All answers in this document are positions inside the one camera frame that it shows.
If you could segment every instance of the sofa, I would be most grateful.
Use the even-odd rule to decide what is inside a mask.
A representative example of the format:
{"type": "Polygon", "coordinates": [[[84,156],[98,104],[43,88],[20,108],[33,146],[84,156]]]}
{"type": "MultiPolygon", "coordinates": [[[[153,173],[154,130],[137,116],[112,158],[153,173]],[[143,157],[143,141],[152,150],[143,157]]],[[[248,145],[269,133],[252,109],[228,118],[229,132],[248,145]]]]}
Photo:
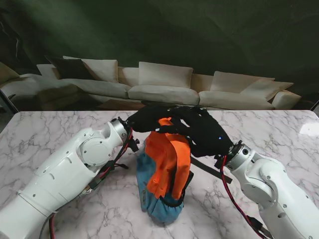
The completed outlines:
{"type": "Polygon", "coordinates": [[[189,67],[147,62],[134,68],[118,67],[116,60],[82,61],[94,75],[93,80],[61,79],[55,66],[39,64],[41,76],[11,78],[0,84],[0,89],[8,97],[14,95],[14,104],[32,104],[34,110],[56,110],[79,101],[102,104],[110,99],[200,105],[208,109],[288,110],[301,98],[285,90],[292,83],[276,82],[274,78],[218,71],[214,76],[200,75],[193,74],[189,67]]]}

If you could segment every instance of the fabric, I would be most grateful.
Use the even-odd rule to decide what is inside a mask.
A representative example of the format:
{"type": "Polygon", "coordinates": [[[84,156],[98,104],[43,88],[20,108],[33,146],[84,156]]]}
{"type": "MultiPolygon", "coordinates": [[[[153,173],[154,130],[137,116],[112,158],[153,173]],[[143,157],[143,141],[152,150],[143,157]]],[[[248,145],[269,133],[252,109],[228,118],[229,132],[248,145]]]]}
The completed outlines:
{"type": "Polygon", "coordinates": [[[61,76],[55,66],[52,64],[39,64],[36,65],[39,69],[42,76],[52,78],[52,79],[61,79],[61,76]]]}
{"type": "Polygon", "coordinates": [[[36,96],[41,104],[78,92],[78,88],[72,84],[34,74],[21,75],[0,87],[6,96],[36,96]]]}
{"type": "Polygon", "coordinates": [[[266,99],[219,91],[199,93],[201,106],[212,106],[229,110],[273,110],[274,106],[266,99]]]}
{"type": "Polygon", "coordinates": [[[170,115],[167,106],[145,106],[128,117],[127,122],[136,132],[150,132],[160,127],[159,120],[170,115]]]}
{"type": "MultiPolygon", "coordinates": [[[[80,59],[71,56],[63,56],[64,59],[80,59]]],[[[93,60],[81,59],[90,74],[97,81],[118,83],[118,61],[117,60],[93,60]]]]}
{"type": "Polygon", "coordinates": [[[301,96],[296,95],[289,91],[280,91],[276,94],[272,105],[277,110],[290,110],[298,101],[301,99],[301,96]]]}
{"type": "Polygon", "coordinates": [[[240,94],[262,98],[268,101],[279,91],[282,91],[292,85],[293,83],[289,82],[277,82],[260,79],[248,86],[240,94]]]}
{"type": "Polygon", "coordinates": [[[206,109],[176,107],[169,112],[172,115],[172,124],[160,127],[157,132],[187,136],[191,153],[195,157],[226,155],[234,145],[225,130],[206,109]]]}
{"type": "Polygon", "coordinates": [[[209,91],[213,82],[213,76],[192,74],[190,88],[196,92],[209,91]]]}
{"type": "Polygon", "coordinates": [[[20,77],[17,72],[0,62],[0,84],[14,78],[20,77]]]}
{"type": "MultiPolygon", "coordinates": [[[[159,120],[160,125],[172,125],[170,118],[159,120]]],[[[148,190],[156,198],[164,197],[171,190],[175,200],[181,197],[187,182],[190,168],[190,148],[184,136],[151,132],[146,141],[145,152],[157,165],[155,174],[149,180],[148,190]],[[170,188],[171,175],[176,169],[173,188],[170,188]]]]}
{"type": "MultiPolygon", "coordinates": [[[[139,186],[141,208],[143,212],[147,212],[148,215],[155,221],[161,223],[174,222],[181,210],[184,207],[182,203],[178,207],[169,207],[165,205],[160,199],[157,199],[153,193],[147,190],[147,183],[152,175],[156,171],[156,163],[145,152],[137,158],[137,180],[139,186]]],[[[171,194],[166,194],[164,199],[168,202],[174,203],[171,194]]]]}
{"type": "Polygon", "coordinates": [[[137,67],[118,67],[119,83],[128,86],[139,84],[139,69],[137,67]]]}
{"type": "Polygon", "coordinates": [[[190,88],[193,68],[139,63],[139,85],[174,86],[190,88]]]}
{"type": "Polygon", "coordinates": [[[128,90],[130,86],[123,85],[120,83],[105,82],[105,81],[87,81],[80,79],[63,79],[61,81],[69,84],[74,84],[82,91],[89,94],[109,96],[117,98],[128,98],[128,90]]]}
{"type": "MultiPolygon", "coordinates": [[[[159,120],[171,125],[170,118],[159,120]]],[[[137,180],[142,211],[162,223],[177,219],[183,208],[185,188],[193,173],[185,137],[151,132],[137,160],[137,180]]]]}
{"type": "Polygon", "coordinates": [[[167,102],[197,105],[198,93],[195,90],[172,86],[134,86],[129,90],[129,98],[144,101],[167,102]]]}
{"type": "Polygon", "coordinates": [[[94,80],[93,76],[79,59],[63,59],[58,57],[45,56],[58,70],[61,79],[85,79],[94,80]]]}
{"type": "Polygon", "coordinates": [[[215,71],[214,80],[211,84],[210,90],[211,91],[240,93],[244,89],[246,89],[250,84],[252,84],[260,79],[273,81],[275,78],[248,76],[248,75],[215,71]]]}

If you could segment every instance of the dark green wall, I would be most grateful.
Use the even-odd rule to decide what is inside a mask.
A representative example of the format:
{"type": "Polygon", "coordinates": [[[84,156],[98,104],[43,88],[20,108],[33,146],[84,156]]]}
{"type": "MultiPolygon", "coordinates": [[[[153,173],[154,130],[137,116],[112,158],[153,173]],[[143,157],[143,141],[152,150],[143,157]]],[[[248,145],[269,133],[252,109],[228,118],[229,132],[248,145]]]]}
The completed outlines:
{"type": "Polygon", "coordinates": [[[32,62],[45,54],[276,77],[319,90],[317,0],[2,0],[32,62]]]}

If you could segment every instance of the black glove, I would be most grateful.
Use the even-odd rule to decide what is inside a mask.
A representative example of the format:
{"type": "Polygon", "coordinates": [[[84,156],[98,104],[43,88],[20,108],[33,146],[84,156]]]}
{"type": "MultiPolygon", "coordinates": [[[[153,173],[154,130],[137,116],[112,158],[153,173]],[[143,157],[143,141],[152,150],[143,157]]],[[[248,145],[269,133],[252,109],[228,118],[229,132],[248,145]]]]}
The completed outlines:
{"type": "Polygon", "coordinates": [[[154,131],[160,127],[159,120],[170,115],[169,106],[145,106],[128,117],[129,126],[136,132],[154,131]]]}
{"type": "Polygon", "coordinates": [[[156,130],[159,133],[178,133],[186,136],[190,151],[195,157],[226,155],[233,142],[220,124],[199,107],[179,107],[169,111],[173,125],[156,130]]]}

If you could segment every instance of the blue cloth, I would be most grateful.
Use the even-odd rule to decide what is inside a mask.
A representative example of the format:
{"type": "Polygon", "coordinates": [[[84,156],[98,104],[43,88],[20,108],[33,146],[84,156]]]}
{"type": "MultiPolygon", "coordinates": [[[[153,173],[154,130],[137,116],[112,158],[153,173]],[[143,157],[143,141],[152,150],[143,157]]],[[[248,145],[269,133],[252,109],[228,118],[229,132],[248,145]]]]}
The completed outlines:
{"type": "MultiPolygon", "coordinates": [[[[148,212],[149,216],[162,223],[175,221],[180,214],[184,204],[172,208],[157,199],[153,193],[147,189],[147,184],[156,170],[156,163],[145,152],[138,157],[137,180],[140,192],[141,208],[143,212],[148,212]]],[[[170,193],[166,193],[164,199],[169,203],[176,203],[170,193]]]]}

